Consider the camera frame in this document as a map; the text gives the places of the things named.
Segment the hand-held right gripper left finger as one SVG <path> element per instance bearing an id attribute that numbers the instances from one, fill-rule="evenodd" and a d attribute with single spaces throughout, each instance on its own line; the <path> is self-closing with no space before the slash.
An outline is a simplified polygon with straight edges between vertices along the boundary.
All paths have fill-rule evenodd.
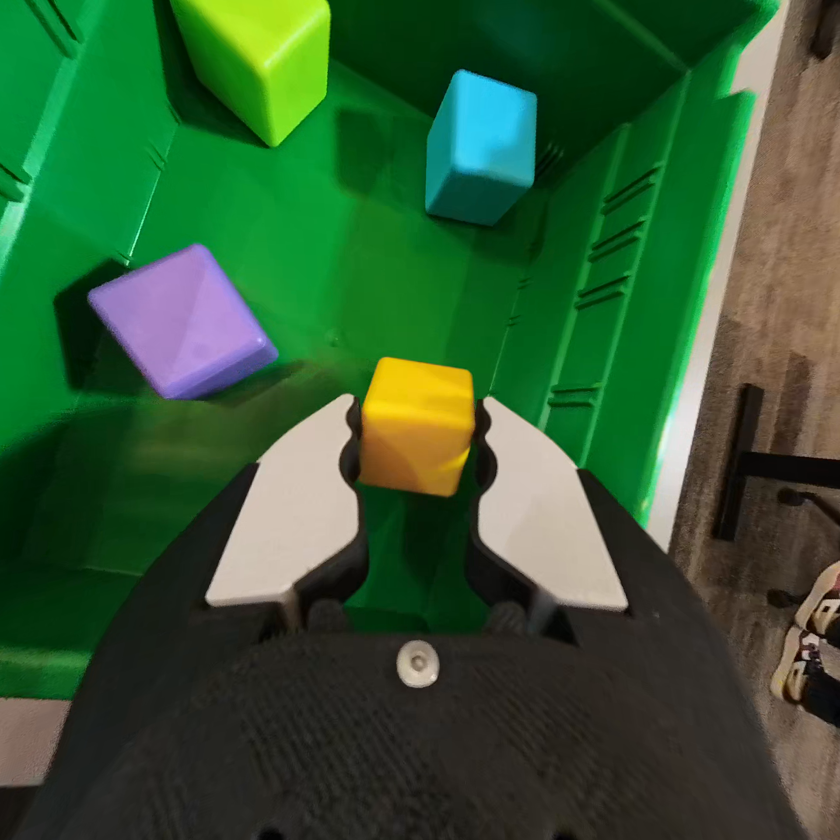
<path id="1" fill-rule="evenodd" d="M 206 590 L 210 607 L 272 604 L 301 624 L 313 603 L 345 603 L 361 588 L 360 442 L 360 401 L 342 394 L 268 447 Z"/>

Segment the lime green magnetic cube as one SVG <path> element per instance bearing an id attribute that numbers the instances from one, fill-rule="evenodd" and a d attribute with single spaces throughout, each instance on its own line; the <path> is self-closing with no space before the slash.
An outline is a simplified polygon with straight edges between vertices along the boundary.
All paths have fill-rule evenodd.
<path id="1" fill-rule="evenodd" d="M 173 1 L 192 67 L 204 86 L 275 148 L 325 99 L 327 1 Z"/>

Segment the yellow magnetic cube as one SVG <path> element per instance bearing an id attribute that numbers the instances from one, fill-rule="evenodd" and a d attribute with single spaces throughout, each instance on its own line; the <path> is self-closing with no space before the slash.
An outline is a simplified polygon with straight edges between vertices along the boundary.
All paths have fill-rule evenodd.
<path id="1" fill-rule="evenodd" d="M 360 483 L 450 498 L 476 428 L 472 374 L 379 359 L 361 407 Z"/>

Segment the person's white patterned sneaker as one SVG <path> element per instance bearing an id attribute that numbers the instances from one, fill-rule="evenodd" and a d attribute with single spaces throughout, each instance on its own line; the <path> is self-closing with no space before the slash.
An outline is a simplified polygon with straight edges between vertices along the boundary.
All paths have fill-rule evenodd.
<path id="1" fill-rule="evenodd" d="M 780 662 L 773 672 L 770 690 L 774 697 L 803 707 L 825 720 L 838 718 L 839 681 L 823 666 L 821 637 L 792 625 Z"/>
<path id="2" fill-rule="evenodd" d="M 839 562 L 827 566 L 816 578 L 799 605 L 794 624 L 821 637 L 828 637 L 839 618 Z"/>

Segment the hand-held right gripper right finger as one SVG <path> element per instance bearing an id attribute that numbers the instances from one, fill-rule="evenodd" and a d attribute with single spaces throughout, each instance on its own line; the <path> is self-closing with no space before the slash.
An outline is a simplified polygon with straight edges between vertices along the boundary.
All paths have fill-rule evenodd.
<path id="1" fill-rule="evenodd" d="M 565 608 L 625 613 L 627 595 L 573 459 L 491 396 L 476 405 L 475 446 L 470 589 L 489 608 L 519 606 L 536 634 Z"/>

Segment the green plastic bin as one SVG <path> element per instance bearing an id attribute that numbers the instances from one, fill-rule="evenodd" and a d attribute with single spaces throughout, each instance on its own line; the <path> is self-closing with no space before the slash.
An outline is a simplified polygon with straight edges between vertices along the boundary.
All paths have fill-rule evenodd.
<path id="1" fill-rule="evenodd" d="M 384 356 L 469 370 L 664 546 L 668 446 L 779 2 L 330 2 L 278 147 L 196 78 L 170 2 L 2 2 L 2 698 L 70 700 L 131 589 L 239 470 Z M 428 215 L 459 69 L 538 97 L 532 187 Z M 279 351 L 161 399 L 88 304 L 193 244 Z"/>

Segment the purple magnetic cube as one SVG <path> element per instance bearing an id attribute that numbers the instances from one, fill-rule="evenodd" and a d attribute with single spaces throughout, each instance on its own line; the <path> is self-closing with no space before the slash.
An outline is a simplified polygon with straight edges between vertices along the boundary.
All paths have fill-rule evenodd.
<path id="1" fill-rule="evenodd" d="M 87 299 L 154 391 L 196 400 L 278 360 L 248 303 L 204 245 L 93 288 Z"/>

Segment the blue magnetic cube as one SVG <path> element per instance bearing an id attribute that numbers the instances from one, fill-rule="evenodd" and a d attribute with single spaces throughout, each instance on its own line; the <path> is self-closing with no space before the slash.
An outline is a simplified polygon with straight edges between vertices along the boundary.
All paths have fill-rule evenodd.
<path id="1" fill-rule="evenodd" d="M 425 210 L 496 225 L 533 185 L 538 97 L 459 69 L 427 136 Z"/>

